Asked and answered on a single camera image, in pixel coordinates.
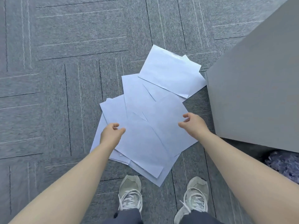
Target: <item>beige sneaker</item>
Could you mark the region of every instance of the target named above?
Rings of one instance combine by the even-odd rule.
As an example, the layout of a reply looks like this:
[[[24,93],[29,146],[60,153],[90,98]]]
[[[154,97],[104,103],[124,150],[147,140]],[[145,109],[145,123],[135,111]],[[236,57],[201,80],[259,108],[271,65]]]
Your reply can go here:
[[[119,211],[137,208],[142,210],[141,181],[138,176],[127,175],[119,187]]]
[[[209,188],[207,181],[200,177],[192,178],[184,195],[183,207],[174,217],[174,224],[179,224],[184,215],[190,214],[192,210],[207,212],[207,201],[209,199]]]

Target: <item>skin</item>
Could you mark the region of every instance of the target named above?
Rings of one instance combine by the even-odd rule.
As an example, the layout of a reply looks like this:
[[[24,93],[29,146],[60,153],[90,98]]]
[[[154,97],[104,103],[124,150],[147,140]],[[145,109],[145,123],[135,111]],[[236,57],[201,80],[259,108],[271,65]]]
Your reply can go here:
[[[178,123],[205,148],[226,183],[257,224],[298,223],[299,185],[212,134],[193,113]],[[125,129],[109,124],[100,145],[31,201],[10,223],[79,224]]]

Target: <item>shoe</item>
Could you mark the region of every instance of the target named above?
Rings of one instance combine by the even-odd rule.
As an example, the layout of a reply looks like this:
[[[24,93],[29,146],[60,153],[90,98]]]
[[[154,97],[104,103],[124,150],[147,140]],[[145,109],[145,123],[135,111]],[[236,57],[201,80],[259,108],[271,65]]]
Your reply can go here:
[[[179,224],[184,215],[190,214],[192,210],[207,212],[207,201],[209,199],[209,188],[207,181],[200,177],[192,178],[184,195],[183,207],[174,217],[174,224]]]
[[[137,208],[141,213],[142,196],[141,181],[138,176],[127,175],[119,187],[119,211]]]

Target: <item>bare forearm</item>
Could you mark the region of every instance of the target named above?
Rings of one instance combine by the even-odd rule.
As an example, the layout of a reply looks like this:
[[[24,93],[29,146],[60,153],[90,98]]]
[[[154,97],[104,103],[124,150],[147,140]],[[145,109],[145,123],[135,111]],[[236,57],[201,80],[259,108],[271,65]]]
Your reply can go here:
[[[297,184],[210,132],[197,139],[256,223],[297,222]]]
[[[11,223],[80,223],[112,150],[99,145],[30,202]]]

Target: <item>pile of paper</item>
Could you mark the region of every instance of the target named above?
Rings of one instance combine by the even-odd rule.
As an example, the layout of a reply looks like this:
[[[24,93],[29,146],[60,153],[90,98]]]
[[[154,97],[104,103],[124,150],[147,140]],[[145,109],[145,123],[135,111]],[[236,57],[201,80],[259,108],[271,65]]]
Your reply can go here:
[[[178,126],[182,104],[205,85],[200,65],[153,46],[140,73],[122,76],[124,94],[101,103],[103,111],[91,151],[108,123],[126,128],[110,159],[161,186],[182,151],[196,140]]]

